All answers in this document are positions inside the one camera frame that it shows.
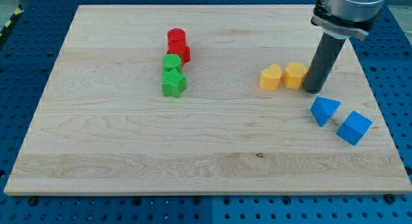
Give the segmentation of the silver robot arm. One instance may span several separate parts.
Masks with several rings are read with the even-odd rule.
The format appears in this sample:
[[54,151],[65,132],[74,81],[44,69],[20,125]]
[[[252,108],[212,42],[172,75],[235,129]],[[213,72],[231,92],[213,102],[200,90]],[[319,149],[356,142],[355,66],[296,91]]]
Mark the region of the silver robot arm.
[[385,0],[316,0],[311,23],[336,39],[369,35]]

